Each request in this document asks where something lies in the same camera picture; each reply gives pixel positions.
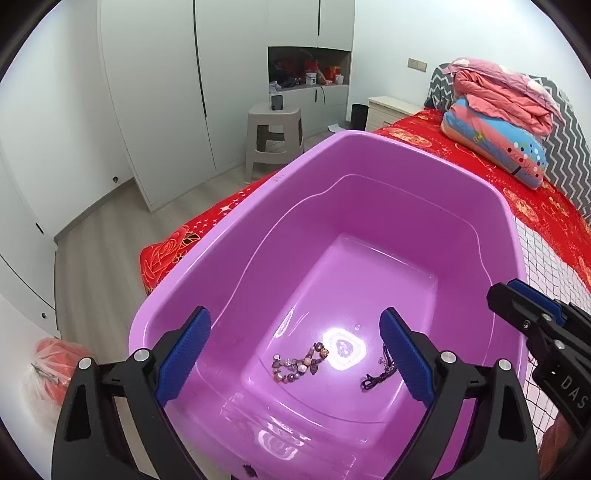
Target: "blue gripper pad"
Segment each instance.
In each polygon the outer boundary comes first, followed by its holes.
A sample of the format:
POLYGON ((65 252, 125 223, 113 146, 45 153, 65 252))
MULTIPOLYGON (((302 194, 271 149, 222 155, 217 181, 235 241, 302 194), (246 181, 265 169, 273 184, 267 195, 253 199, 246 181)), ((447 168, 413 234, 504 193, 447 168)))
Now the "blue gripper pad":
POLYGON ((154 395, 161 406, 178 397, 209 338, 211 328, 209 312, 201 309, 160 366, 158 388, 154 395))
POLYGON ((379 334, 411 396, 429 408, 435 400, 433 373, 399 318, 392 310, 384 310, 379 318, 379 334))
POLYGON ((564 325, 564 319, 562 318, 562 309, 560 308, 560 305, 550 300, 546 295, 541 294, 539 291, 530 287, 527 283, 523 283, 517 278, 511 280, 507 286, 513 288, 513 290, 516 292, 521 293, 524 297, 527 297, 532 302, 537 303, 544 310, 550 312, 554 316, 558 326, 562 327, 564 325))

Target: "light switch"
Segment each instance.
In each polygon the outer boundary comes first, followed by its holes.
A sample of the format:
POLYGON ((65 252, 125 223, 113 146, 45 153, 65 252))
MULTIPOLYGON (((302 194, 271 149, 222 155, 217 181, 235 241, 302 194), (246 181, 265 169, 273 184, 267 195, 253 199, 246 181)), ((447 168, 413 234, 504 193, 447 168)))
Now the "light switch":
POLYGON ((419 70, 421 72, 427 71, 427 64, 420 60, 408 59, 408 68, 419 70))

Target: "white wall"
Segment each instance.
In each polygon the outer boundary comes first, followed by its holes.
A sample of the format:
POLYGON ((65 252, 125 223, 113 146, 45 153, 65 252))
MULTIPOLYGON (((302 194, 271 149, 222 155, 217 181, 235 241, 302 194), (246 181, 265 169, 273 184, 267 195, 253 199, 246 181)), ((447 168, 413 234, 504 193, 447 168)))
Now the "white wall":
POLYGON ((23 387, 35 344, 47 334, 0 295, 0 417, 29 463, 45 480, 51 478, 55 429, 41 427, 31 415, 23 387))
POLYGON ((99 52, 97 1, 62 0, 0 83, 0 141, 21 194, 57 234, 131 178, 99 52))
POLYGON ((422 105, 433 69, 461 56, 548 77, 567 93, 591 141, 591 80, 531 0, 358 0, 349 115, 352 103, 371 96, 422 105), (409 57, 427 62, 427 72, 409 69, 409 57))

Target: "purple plastic tub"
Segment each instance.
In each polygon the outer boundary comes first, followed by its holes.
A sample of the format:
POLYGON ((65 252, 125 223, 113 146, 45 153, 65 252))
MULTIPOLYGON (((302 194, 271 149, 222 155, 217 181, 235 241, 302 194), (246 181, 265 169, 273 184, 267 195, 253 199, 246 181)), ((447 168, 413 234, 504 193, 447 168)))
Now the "purple plastic tub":
MULTIPOLYGON (((413 147, 365 132, 325 140, 213 228, 137 313, 129 351, 151 348, 202 305, 212 334, 173 425, 219 466, 260 479, 383 478, 425 408, 383 371, 379 316, 464 361, 509 359, 523 382, 524 338, 486 305, 488 288, 525 279, 515 222, 487 182, 413 147), (274 354, 330 350, 315 376, 272 379, 274 354)), ((437 474, 461 448, 465 402, 437 474)))

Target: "gray plastic stool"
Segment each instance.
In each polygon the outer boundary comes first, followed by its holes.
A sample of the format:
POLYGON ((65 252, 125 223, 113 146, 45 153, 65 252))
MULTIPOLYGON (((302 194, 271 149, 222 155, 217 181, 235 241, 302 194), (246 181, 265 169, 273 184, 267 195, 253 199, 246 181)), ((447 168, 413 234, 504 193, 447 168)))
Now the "gray plastic stool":
POLYGON ((248 112, 246 138, 245 183, 252 181, 254 163, 286 164, 302 155, 304 139, 301 129, 301 111, 298 106, 285 105, 283 110, 271 110, 268 102, 259 103, 248 112), (269 132, 270 125, 281 125, 283 133, 269 132), (285 151, 266 152, 268 140, 285 141, 285 151))

